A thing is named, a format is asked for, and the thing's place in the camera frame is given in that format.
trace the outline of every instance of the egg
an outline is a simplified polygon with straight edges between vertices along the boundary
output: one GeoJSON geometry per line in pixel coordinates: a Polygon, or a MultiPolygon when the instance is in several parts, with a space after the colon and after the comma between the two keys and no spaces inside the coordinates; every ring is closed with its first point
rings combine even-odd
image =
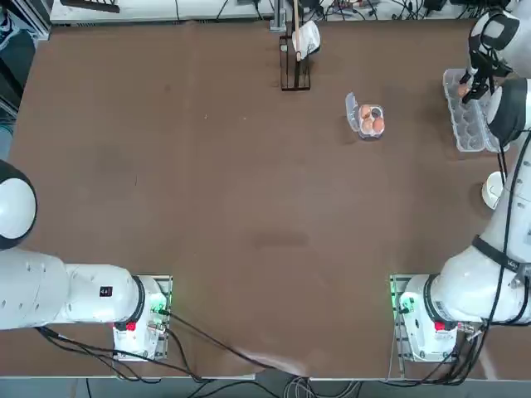
{"type": "Polygon", "coordinates": [[[359,109],[359,115],[362,119],[366,119],[371,116],[371,107],[368,105],[362,105],[359,109]]]}
{"type": "Polygon", "coordinates": [[[383,129],[385,129],[385,123],[383,122],[383,118],[375,118],[373,122],[373,129],[378,134],[380,134],[383,129]]]}
{"type": "Polygon", "coordinates": [[[470,89],[468,88],[467,85],[459,85],[459,87],[457,87],[457,94],[461,98],[463,98],[465,95],[467,95],[469,91],[470,91],[470,89]]]}
{"type": "Polygon", "coordinates": [[[365,119],[362,123],[362,131],[365,134],[371,134],[373,132],[373,121],[371,119],[365,119]]]}

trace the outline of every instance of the clear plastic container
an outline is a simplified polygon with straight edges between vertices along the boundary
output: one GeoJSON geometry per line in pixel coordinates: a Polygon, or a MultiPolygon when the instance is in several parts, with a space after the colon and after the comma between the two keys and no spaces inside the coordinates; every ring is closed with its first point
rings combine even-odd
{"type": "Polygon", "coordinates": [[[479,100],[463,104],[457,89],[459,80],[464,74],[464,69],[449,69],[442,76],[455,145],[461,152],[480,152],[485,149],[489,152],[499,152],[498,139],[490,132],[485,118],[490,94],[487,93],[479,100]]]}
{"type": "Polygon", "coordinates": [[[374,122],[376,118],[383,119],[383,108],[380,105],[368,105],[370,107],[369,116],[364,119],[360,114],[360,106],[356,102],[356,97],[353,93],[348,93],[345,98],[345,107],[347,109],[347,121],[350,128],[359,134],[363,139],[380,138],[382,137],[385,127],[380,132],[376,132],[374,129],[363,129],[363,121],[370,120],[374,122]]]}

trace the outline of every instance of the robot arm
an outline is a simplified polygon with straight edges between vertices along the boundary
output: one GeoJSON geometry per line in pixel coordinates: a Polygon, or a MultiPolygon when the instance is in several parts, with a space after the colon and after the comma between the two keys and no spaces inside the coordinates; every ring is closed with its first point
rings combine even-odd
{"type": "Polygon", "coordinates": [[[29,179],[0,160],[0,330],[112,323],[116,349],[154,359],[167,321],[152,310],[167,309],[157,281],[113,265],[64,264],[15,248],[36,217],[29,179]]]}
{"type": "Polygon", "coordinates": [[[493,321],[531,321],[529,287],[519,279],[519,265],[531,263],[531,80],[506,80],[493,93],[487,111],[490,131],[502,145],[515,142],[521,158],[515,165],[490,223],[462,253],[447,260],[438,275],[416,275],[400,298],[413,360],[441,362],[455,346],[459,323],[490,317],[504,264],[493,321]],[[514,184],[507,257],[503,256],[509,193],[514,184]]]}
{"type": "Polygon", "coordinates": [[[469,86],[463,97],[465,104],[481,98],[494,77],[506,77],[511,72],[531,77],[531,21],[515,16],[527,15],[530,3],[521,2],[514,15],[503,10],[488,11],[472,27],[469,66],[460,81],[469,86]]]}

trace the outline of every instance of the black cable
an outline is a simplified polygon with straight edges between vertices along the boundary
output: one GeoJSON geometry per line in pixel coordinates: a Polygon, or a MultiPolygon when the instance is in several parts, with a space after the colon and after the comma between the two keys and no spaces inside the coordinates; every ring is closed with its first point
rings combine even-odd
{"type": "MultiPolygon", "coordinates": [[[[520,150],[520,154],[516,162],[516,166],[514,166],[513,181],[511,182],[511,188],[509,190],[509,202],[507,204],[507,219],[505,222],[504,250],[503,250],[504,255],[507,255],[507,246],[509,245],[509,231],[510,231],[509,228],[510,228],[512,210],[513,210],[514,187],[516,186],[516,180],[518,179],[517,178],[518,173],[519,173],[520,167],[522,166],[522,161],[524,160],[525,151],[527,150],[530,140],[531,140],[531,133],[528,133],[528,136],[526,137],[524,141],[524,145],[522,146],[522,149],[520,150]]],[[[492,323],[494,313],[496,312],[496,308],[498,307],[499,296],[501,294],[501,286],[502,286],[503,278],[504,278],[504,271],[505,271],[505,267],[500,265],[498,286],[496,287],[496,294],[494,296],[492,310],[490,311],[489,318],[487,319],[487,323],[485,325],[485,331],[483,332],[483,338],[481,339],[480,347],[478,348],[478,351],[475,354],[474,359],[472,360],[472,363],[471,363],[471,366],[468,372],[465,374],[465,378],[469,375],[470,370],[472,369],[472,367],[474,367],[474,365],[477,363],[478,359],[480,358],[481,350],[483,349],[485,340],[490,330],[490,324],[492,323]]]]}
{"type": "Polygon", "coordinates": [[[198,377],[196,378],[195,377],[195,374],[192,372],[192,369],[190,368],[190,365],[188,364],[188,359],[186,358],[186,353],[184,352],[184,348],[183,348],[183,345],[181,343],[181,341],[179,340],[179,338],[177,337],[177,334],[175,334],[175,332],[173,332],[173,330],[167,328],[166,329],[166,332],[168,332],[168,334],[170,335],[170,337],[175,341],[175,343],[177,344],[177,347],[178,347],[178,350],[179,350],[179,353],[181,354],[181,358],[183,359],[183,364],[184,364],[184,367],[186,368],[186,370],[188,372],[190,372],[191,374],[193,374],[194,376],[192,376],[192,379],[196,382],[196,383],[208,383],[209,380],[205,380],[201,377],[198,377]]]}
{"type": "Polygon", "coordinates": [[[85,384],[86,384],[86,393],[89,395],[89,398],[92,398],[92,391],[90,391],[90,384],[89,384],[89,379],[85,379],[85,384]]]}
{"type": "Polygon", "coordinates": [[[391,2],[394,2],[395,4],[398,4],[399,6],[402,6],[402,10],[400,11],[400,15],[397,18],[397,19],[402,19],[402,14],[404,13],[404,11],[406,11],[406,10],[409,11],[409,8],[407,8],[406,0],[404,0],[404,2],[398,2],[397,0],[391,0],[391,2]]]}
{"type": "Polygon", "coordinates": [[[199,394],[199,391],[201,391],[203,388],[205,388],[206,386],[208,386],[208,383],[204,383],[202,385],[200,385],[192,394],[190,394],[189,396],[187,396],[187,398],[193,398],[194,396],[196,396],[197,394],[199,394]]]}
{"type": "Polygon", "coordinates": [[[373,10],[374,19],[378,20],[378,13],[376,12],[376,8],[373,6],[373,2],[371,0],[367,0],[368,5],[371,6],[371,10],[373,10]]]}
{"type": "Polygon", "coordinates": [[[505,185],[504,164],[503,164],[503,162],[501,160],[501,156],[500,156],[499,153],[496,155],[496,158],[498,159],[498,169],[499,169],[499,174],[501,175],[501,184],[505,185]]]}
{"type": "Polygon", "coordinates": [[[358,390],[356,391],[356,396],[354,398],[359,398],[359,393],[362,391],[363,381],[359,382],[358,390]]]}
{"type": "Polygon", "coordinates": [[[122,361],[118,360],[118,359],[115,359],[113,357],[107,357],[106,355],[101,355],[101,354],[96,354],[94,352],[91,352],[90,350],[87,350],[86,348],[83,348],[83,347],[79,347],[80,350],[77,350],[75,348],[71,348],[71,347],[65,347],[61,344],[59,344],[58,342],[54,342],[51,337],[49,337],[46,332],[40,330],[40,328],[37,328],[37,331],[51,344],[53,344],[54,346],[60,348],[61,350],[64,350],[64,351],[67,351],[67,352],[75,352],[75,353],[78,353],[78,354],[81,354],[81,355],[86,355],[86,356],[90,356],[90,357],[94,357],[95,359],[97,359],[98,361],[104,363],[106,366],[108,366],[110,369],[112,369],[113,371],[116,372],[116,374],[118,376],[120,376],[122,379],[126,380],[126,381],[142,381],[143,383],[145,384],[158,384],[162,379],[160,380],[157,380],[157,381],[149,381],[149,380],[145,380],[142,376],[140,376],[138,373],[136,373],[132,368],[131,366],[123,363],[122,361]],[[125,367],[129,372],[131,372],[131,374],[134,376],[134,378],[131,378],[127,375],[125,375],[122,371],[119,371],[118,369],[116,369],[115,366],[113,366],[112,364],[108,363],[106,360],[110,360],[112,362],[115,362],[115,363],[118,363],[120,364],[121,366],[125,367]]]}
{"type": "Polygon", "coordinates": [[[225,2],[223,3],[222,8],[219,10],[219,13],[217,14],[216,21],[219,20],[219,17],[222,14],[222,12],[225,9],[225,6],[227,5],[228,2],[229,2],[229,0],[225,0],[225,2]]]}
{"type": "Polygon", "coordinates": [[[234,386],[239,386],[239,385],[242,385],[242,384],[251,384],[253,386],[257,386],[260,389],[262,389],[263,391],[267,392],[273,398],[280,398],[280,396],[275,394],[273,391],[265,388],[262,384],[257,383],[256,381],[235,381],[234,383],[227,384],[225,386],[221,386],[221,387],[217,388],[214,391],[210,391],[207,394],[203,394],[202,396],[197,396],[196,398],[207,398],[208,396],[213,396],[214,394],[218,393],[219,391],[225,390],[227,388],[232,388],[234,386]]]}
{"type": "MultiPolygon", "coordinates": [[[[297,376],[294,376],[294,377],[290,380],[290,382],[288,383],[288,385],[291,384],[291,383],[294,381],[294,379],[296,379],[296,378],[298,378],[298,377],[297,377],[297,376]]],[[[317,394],[317,393],[315,392],[314,388],[313,388],[312,385],[309,383],[309,377],[305,377],[305,378],[304,378],[304,383],[306,384],[306,390],[309,390],[309,392],[314,396],[314,398],[318,398],[318,397],[319,397],[319,398],[336,398],[336,397],[338,397],[338,396],[343,396],[343,395],[345,395],[345,394],[350,394],[350,393],[351,393],[352,391],[354,391],[354,389],[358,386],[357,384],[354,384],[354,385],[352,386],[352,382],[349,381],[349,382],[348,382],[348,385],[347,385],[346,387],[344,387],[343,390],[340,391],[338,394],[335,394],[335,395],[333,395],[333,396],[325,396],[325,395],[323,395],[323,394],[317,394]]]]}
{"type": "Polygon", "coordinates": [[[367,18],[365,18],[365,16],[360,11],[353,8],[352,12],[358,14],[364,21],[367,21],[367,18]]]}
{"type": "Polygon", "coordinates": [[[419,380],[419,381],[405,381],[407,383],[411,383],[411,384],[397,384],[397,383],[390,383],[389,381],[379,381],[380,383],[382,384],[385,384],[386,386],[393,386],[393,387],[417,387],[417,386],[420,386],[422,384],[425,384],[429,379],[430,377],[432,377],[436,371],[438,371],[441,366],[443,366],[446,361],[448,361],[448,358],[451,357],[451,353],[449,355],[447,355],[446,357],[444,357],[444,359],[442,360],[442,362],[439,362],[439,364],[430,372],[428,373],[428,375],[426,377],[424,377],[423,379],[419,380]]]}
{"type": "Polygon", "coordinates": [[[341,17],[343,17],[343,20],[345,21],[345,14],[343,14],[343,8],[341,7],[341,4],[339,4],[339,12],[341,12],[341,17]]]}
{"type": "Polygon", "coordinates": [[[260,366],[260,367],[263,367],[265,369],[275,369],[274,366],[271,366],[271,365],[267,365],[263,362],[260,362],[260,361],[257,361],[255,359],[252,359],[250,357],[248,357],[247,355],[235,350],[234,348],[230,347],[230,346],[227,346],[226,344],[224,344],[223,342],[220,342],[219,340],[217,340],[216,338],[210,336],[208,333],[204,332],[203,330],[201,330],[200,328],[197,328],[195,326],[193,326],[190,322],[188,321],[185,321],[184,319],[180,318],[178,315],[175,315],[174,313],[170,313],[169,311],[166,311],[166,310],[160,310],[158,311],[158,313],[162,314],[162,315],[167,315],[173,319],[175,319],[176,321],[179,321],[180,323],[182,323],[183,325],[186,325],[187,327],[191,328],[193,331],[199,333],[201,336],[203,336],[204,338],[206,338],[207,340],[210,340],[211,342],[217,344],[219,347],[222,347],[222,348],[225,348],[226,350],[228,350],[229,352],[232,352],[234,355],[236,355],[237,357],[241,358],[241,359],[244,359],[245,361],[248,361],[250,363],[252,363],[253,365],[257,365],[257,366],[260,366]]]}
{"type": "Polygon", "coordinates": [[[324,0],[321,0],[321,1],[319,2],[319,5],[318,5],[317,7],[314,8],[314,12],[312,13],[312,15],[309,16],[308,21],[311,21],[311,20],[312,20],[312,18],[314,17],[315,13],[317,12],[317,10],[318,10],[319,7],[321,6],[321,4],[323,4],[323,1],[324,1],[324,0]]]}
{"type": "Polygon", "coordinates": [[[253,0],[252,3],[255,5],[256,14],[258,14],[258,17],[263,21],[264,18],[262,14],[260,14],[260,10],[258,9],[258,0],[253,0]]]}
{"type": "Polygon", "coordinates": [[[138,355],[138,354],[135,354],[135,353],[132,353],[132,352],[127,352],[127,351],[123,351],[123,350],[116,350],[114,348],[102,348],[102,347],[91,346],[90,344],[84,344],[83,342],[77,342],[76,340],[71,340],[69,338],[63,337],[63,336],[59,335],[59,333],[51,330],[50,328],[41,328],[41,329],[46,329],[48,337],[53,338],[54,340],[58,340],[60,342],[66,342],[66,343],[70,343],[70,344],[75,344],[78,347],[87,348],[88,350],[91,350],[91,351],[110,352],[113,355],[122,354],[122,355],[125,355],[125,356],[142,359],[144,361],[153,363],[155,365],[167,367],[167,368],[173,369],[175,371],[180,371],[182,373],[185,373],[188,376],[194,375],[194,377],[200,378],[198,375],[195,375],[192,372],[189,372],[189,371],[187,371],[186,369],[184,369],[184,368],[182,368],[180,366],[175,366],[175,365],[171,365],[171,364],[166,363],[166,362],[157,361],[156,359],[143,357],[141,355],[138,355]]]}
{"type": "Polygon", "coordinates": [[[468,10],[469,10],[469,6],[466,6],[465,9],[463,10],[463,12],[461,14],[459,14],[459,16],[457,16],[456,19],[461,19],[466,14],[466,12],[468,10]]]}
{"type": "Polygon", "coordinates": [[[522,303],[522,308],[520,308],[520,311],[514,317],[513,319],[507,321],[507,322],[492,322],[491,325],[493,326],[523,326],[527,323],[517,323],[524,315],[525,310],[528,307],[529,302],[529,278],[526,276],[524,277],[524,302],[522,303]]]}

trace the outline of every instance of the brown table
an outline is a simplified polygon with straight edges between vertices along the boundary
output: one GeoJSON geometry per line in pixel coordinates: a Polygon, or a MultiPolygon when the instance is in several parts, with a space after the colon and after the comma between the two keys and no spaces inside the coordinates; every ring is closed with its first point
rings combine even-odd
{"type": "MultiPolygon", "coordinates": [[[[385,377],[388,276],[440,270],[490,216],[480,184],[496,160],[458,155],[441,88],[444,70],[465,64],[469,28],[324,24],[305,93],[280,91],[265,24],[56,29],[12,148],[39,197],[24,246],[171,274],[173,311],[286,370],[385,377]],[[384,107],[380,141],[349,130],[350,90],[384,107]]],[[[106,326],[57,329],[112,344],[106,326]]],[[[200,374],[256,370],[176,330],[200,374]]],[[[530,342],[491,334],[497,377],[529,379],[530,342]]],[[[2,375],[110,373],[32,330],[2,332],[0,346],[2,375]]]]}

